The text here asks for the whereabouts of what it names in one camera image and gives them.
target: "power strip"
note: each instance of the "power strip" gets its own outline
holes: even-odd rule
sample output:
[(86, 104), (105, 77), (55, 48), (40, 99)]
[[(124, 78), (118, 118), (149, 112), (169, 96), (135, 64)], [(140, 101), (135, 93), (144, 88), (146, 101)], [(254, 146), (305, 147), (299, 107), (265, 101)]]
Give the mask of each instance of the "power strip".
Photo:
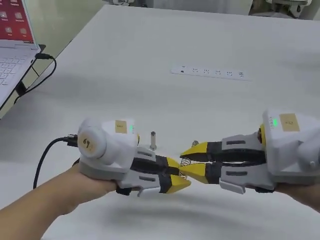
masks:
[(171, 69), (172, 74), (180, 75), (192, 75), (199, 77), (219, 78), (219, 79), (232, 79), (250, 81), (248, 75), (244, 71), (238, 70), (223, 70), (223, 69), (210, 69), (203, 67), (191, 67), (191, 66), (174, 66)]

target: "floor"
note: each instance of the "floor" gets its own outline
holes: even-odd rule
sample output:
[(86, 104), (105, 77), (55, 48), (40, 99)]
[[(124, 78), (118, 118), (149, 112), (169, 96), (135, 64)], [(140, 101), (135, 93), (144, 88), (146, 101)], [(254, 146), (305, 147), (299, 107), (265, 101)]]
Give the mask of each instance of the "floor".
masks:
[[(54, 57), (104, 4), (102, 0), (25, 0), (25, 2), (37, 43), (45, 44), (44, 52)], [(40, 74), (49, 63), (50, 61), (46, 60), (37, 61), (34, 69)], [(23, 82), (28, 87), (36, 78), (37, 75), (30, 71)], [(0, 118), (12, 107), (16, 97), (16, 93), (11, 96), (0, 111)]]

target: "beige label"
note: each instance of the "beige label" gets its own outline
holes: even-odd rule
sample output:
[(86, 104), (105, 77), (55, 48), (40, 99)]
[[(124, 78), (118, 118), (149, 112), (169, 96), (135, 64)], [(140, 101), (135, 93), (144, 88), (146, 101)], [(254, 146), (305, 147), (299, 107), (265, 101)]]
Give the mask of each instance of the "beige label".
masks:
[(117, 134), (127, 134), (127, 122), (126, 121), (115, 121), (115, 132)]
[(81, 134), (78, 139), (78, 145), (89, 154), (93, 154), (96, 151), (96, 143), (92, 141), (86, 134)]
[(300, 132), (297, 116), (294, 113), (280, 114), (280, 121), (284, 132)]

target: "laptop keyboard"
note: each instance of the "laptop keyboard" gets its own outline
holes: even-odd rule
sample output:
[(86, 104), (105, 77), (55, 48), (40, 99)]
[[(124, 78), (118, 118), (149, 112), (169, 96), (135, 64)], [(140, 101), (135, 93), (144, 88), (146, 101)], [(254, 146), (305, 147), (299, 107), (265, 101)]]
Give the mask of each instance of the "laptop keyboard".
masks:
[(0, 57), (0, 85), (8, 85), (26, 60), (26, 56)]

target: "power cord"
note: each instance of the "power cord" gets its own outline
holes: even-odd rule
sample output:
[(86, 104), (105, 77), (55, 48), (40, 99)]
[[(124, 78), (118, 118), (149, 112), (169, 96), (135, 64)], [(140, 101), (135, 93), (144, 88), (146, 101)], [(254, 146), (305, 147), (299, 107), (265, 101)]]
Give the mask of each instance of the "power cord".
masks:
[(71, 146), (71, 147), (75, 147), (77, 148), (78, 147), (78, 136), (75, 135), (75, 134), (70, 134), (68, 136), (65, 136), (65, 137), (59, 137), (59, 138), (56, 138), (55, 140), (53, 140), (52, 142), (49, 143), (49, 145), (45, 148), (41, 158), (40, 158), (40, 161), (38, 163), (38, 166), (36, 168), (36, 172), (35, 172), (35, 175), (34, 175), (34, 180), (33, 180), (33, 189), (36, 189), (37, 188), (37, 184), (38, 184), (38, 179), (39, 179), (39, 174), (40, 174), (40, 170), (41, 170), (41, 166), (46, 158), (46, 155), (48, 154), (49, 150), (51, 149), (51, 147), (56, 144), (56, 143), (59, 143), (59, 142), (65, 142), (67, 143), (67, 146)]
[(39, 73), (37, 73), (37, 71), (34, 69), (34, 66), (31, 66), (32, 70), (35, 72), (35, 74), (40, 77)]
[(41, 84), (43, 84), (48, 78), (50, 78), (50, 77), (52, 76), (52, 74), (54, 74), (54, 72), (55, 72), (56, 69), (57, 69), (57, 61), (56, 61), (56, 59), (55, 59), (53, 56), (49, 55), (49, 54), (46, 54), (46, 53), (37, 53), (37, 54), (35, 55), (35, 59), (36, 59), (36, 60), (37, 60), (37, 59), (43, 59), (43, 60), (52, 59), (53, 62), (54, 62), (54, 68), (53, 68), (53, 70), (51, 71), (51, 73), (50, 73), (48, 76), (46, 76), (41, 82), (39, 82), (37, 85), (35, 85), (35, 86), (32, 87), (32, 88), (28, 88), (22, 95), (18, 96), (18, 97), (14, 100), (14, 104), (16, 104), (17, 101), (18, 101), (22, 96), (26, 95), (27, 93), (31, 92), (32, 90), (36, 89), (36, 88), (39, 87)]

